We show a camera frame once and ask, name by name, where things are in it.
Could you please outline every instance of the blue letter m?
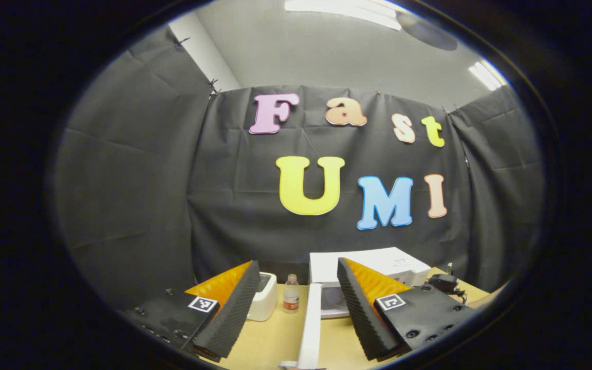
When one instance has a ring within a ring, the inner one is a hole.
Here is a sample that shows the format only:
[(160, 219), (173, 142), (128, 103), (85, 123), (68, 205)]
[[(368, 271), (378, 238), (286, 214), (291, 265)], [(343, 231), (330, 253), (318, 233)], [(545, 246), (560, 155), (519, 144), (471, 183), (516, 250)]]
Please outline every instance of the blue letter m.
[(413, 222), (411, 217), (411, 187), (413, 179), (399, 177), (394, 182), (390, 196), (387, 196), (385, 187), (376, 176), (364, 176), (358, 180), (358, 185), (364, 190), (364, 206), (362, 208), (362, 220), (358, 223), (358, 229), (373, 229), (378, 225), (374, 218), (374, 210), (378, 213), (381, 225), (387, 226), (387, 221), (392, 218), (393, 226), (409, 225)]

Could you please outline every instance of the wooden table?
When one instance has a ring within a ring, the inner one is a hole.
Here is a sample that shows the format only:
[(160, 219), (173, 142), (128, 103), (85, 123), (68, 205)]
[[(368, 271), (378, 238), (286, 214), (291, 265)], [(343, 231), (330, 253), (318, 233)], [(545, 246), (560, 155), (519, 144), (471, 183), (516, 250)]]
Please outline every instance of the wooden table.
[[(434, 267), (428, 276), (440, 273), (444, 271)], [(277, 286), (279, 300), (282, 299), (283, 287), (282, 284)], [(463, 281), (458, 283), (458, 287), (467, 293), (468, 303), (488, 295)], [(247, 320), (230, 355), (226, 359), (221, 359), (218, 365), (230, 370), (277, 370), (280, 361), (297, 361), (308, 293), (307, 286), (300, 288), (301, 307), (298, 313), (285, 313), (281, 305), (276, 305), (268, 320)], [(322, 319), (319, 367), (327, 370), (355, 370), (376, 365), (378, 361), (367, 361), (365, 358), (349, 317)]]

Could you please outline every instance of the ceiling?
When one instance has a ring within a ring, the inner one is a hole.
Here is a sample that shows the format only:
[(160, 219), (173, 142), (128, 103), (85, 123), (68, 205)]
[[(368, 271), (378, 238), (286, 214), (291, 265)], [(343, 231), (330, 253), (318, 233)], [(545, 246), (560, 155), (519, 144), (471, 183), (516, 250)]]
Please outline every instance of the ceiling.
[(468, 71), (481, 57), (461, 43), (444, 51), (348, 16), (286, 12), (284, 0), (218, 0), (196, 14), (241, 87), (376, 89), (447, 110), (489, 93)]

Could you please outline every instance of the letter u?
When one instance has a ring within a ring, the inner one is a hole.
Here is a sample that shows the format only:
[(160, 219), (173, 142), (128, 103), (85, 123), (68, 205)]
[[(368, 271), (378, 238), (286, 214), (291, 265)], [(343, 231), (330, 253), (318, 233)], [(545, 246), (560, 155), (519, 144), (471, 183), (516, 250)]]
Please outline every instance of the letter u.
[(339, 157), (321, 157), (317, 161), (324, 168), (324, 195), (310, 199), (303, 193), (305, 168), (310, 160), (305, 157), (280, 157), (275, 165), (280, 169), (280, 201), (284, 208), (297, 215), (323, 215), (339, 202), (339, 169), (344, 160)]

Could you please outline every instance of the plastic bottle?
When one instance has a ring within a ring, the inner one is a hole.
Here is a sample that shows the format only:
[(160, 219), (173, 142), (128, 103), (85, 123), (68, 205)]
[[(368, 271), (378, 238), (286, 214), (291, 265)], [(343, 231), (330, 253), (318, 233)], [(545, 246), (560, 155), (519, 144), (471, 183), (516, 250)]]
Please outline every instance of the plastic bottle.
[(298, 286), (298, 280), (296, 280), (296, 274), (289, 274), (287, 282), (285, 283), (285, 289), (283, 292), (282, 309), (286, 313), (298, 312), (299, 306), (299, 295), (301, 289)]

